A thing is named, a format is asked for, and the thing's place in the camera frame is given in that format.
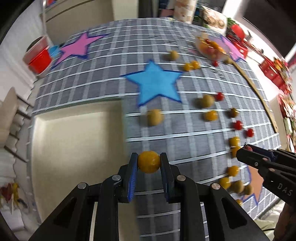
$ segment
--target table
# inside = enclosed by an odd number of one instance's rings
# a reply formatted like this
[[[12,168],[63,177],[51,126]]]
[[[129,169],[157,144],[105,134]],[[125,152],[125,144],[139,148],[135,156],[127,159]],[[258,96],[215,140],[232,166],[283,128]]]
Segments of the table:
[[[206,184],[226,176],[227,166],[238,165],[241,171],[233,180],[241,179],[248,183],[248,169],[237,159],[231,159],[228,139],[239,136],[241,145],[247,142],[266,149],[279,148],[280,141],[260,100],[233,66],[220,63],[216,68],[185,72],[176,82],[182,103],[157,97],[140,108],[137,105],[138,86],[121,77],[143,70],[150,59],[165,70],[175,71],[194,59],[201,65],[210,64],[206,58],[190,52],[194,49],[195,31],[201,30],[218,36],[210,29],[168,18],[120,20],[91,29],[90,36],[109,35],[90,45],[87,60],[70,57],[48,73],[40,87],[33,114],[86,101],[121,99],[128,156],[132,152],[145,150],[166,152],[170,163],[176,164],[182,174]],[[71,36],[67,44],[80,34]],[[180,55],[176,62],[166,59],[172,49]],[[242,60],[238,61],[238,65],[266,99],[249,65]],[[202,114],[208,110],[198,108],[196,98],[219,91],[225,95],[225,100],[215,102],[213,107],[219,114],[219,120],[204,122]],[[227,116],[232,107],[240,111],[237,119],[254,129],[253,138],[246,139],[243,131],[234,131],[231,126],[234,119]],[[150,109],[161,109],[164,122],[147,127],[145,115]],[[150,175],[138,173],[134,199],[141,239],[178,240],[180,206],[165,202],[160,172]],[[244,202],[243,208],[252,218],[256,218],[276,198],[263,188],[258,205],[251,197]],[[208,238],[205,216],[204,225]]]

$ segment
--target blue star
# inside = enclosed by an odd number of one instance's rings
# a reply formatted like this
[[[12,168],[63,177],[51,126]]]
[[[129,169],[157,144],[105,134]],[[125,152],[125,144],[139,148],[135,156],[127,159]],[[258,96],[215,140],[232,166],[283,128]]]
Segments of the blue star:
[[[181,71],[163,70],[159,65],[150,60],[144,71],[124,76],[139,85],[139,106],[141,106],[157,96],[164,96],[181,102],[180,96],[175,89],[175,82],[181,74]]]

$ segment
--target bowl of fruit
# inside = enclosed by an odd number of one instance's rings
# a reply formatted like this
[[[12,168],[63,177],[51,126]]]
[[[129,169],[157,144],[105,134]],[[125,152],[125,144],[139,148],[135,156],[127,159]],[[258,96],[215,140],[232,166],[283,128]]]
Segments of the bowl of fruit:
[[[198,32],[195,36],[198,51],[212,61],[225,61],[229,57],[229,47],[218,37]]]

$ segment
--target metal bolt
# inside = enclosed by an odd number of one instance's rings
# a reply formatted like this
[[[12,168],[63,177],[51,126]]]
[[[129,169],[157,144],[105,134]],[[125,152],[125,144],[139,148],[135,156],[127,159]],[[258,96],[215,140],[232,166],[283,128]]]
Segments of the metal bolt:
[[[119,181],[121,179],[121,176],[120,175],[113,175],[112,176],[112,180],[113,181]]]
[[[179,175],[179,176],[177,176],[177,179],[178,179],[179,181],[185,181],[186,177],[183,176],[183,175]]]
[[[218,183],[213,183],[213,184],[212,184],[212,188],[215,189],[215,190],[219,190],[220,187],[221,187],[221,186],[220,186]]]
[[[84,189],[84,188],[86,188],[86,183],[79,183],[79,184],[77,185],[77,187],[78,187],[79,189]]]

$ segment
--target black cable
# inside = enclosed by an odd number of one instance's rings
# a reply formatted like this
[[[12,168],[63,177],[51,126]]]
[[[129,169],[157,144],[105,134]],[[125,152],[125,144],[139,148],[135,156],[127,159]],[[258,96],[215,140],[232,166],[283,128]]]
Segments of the black cable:
[[[266,232],[266,231],[273,231],[274,229],[265,229],[263,230],[263,232]]]

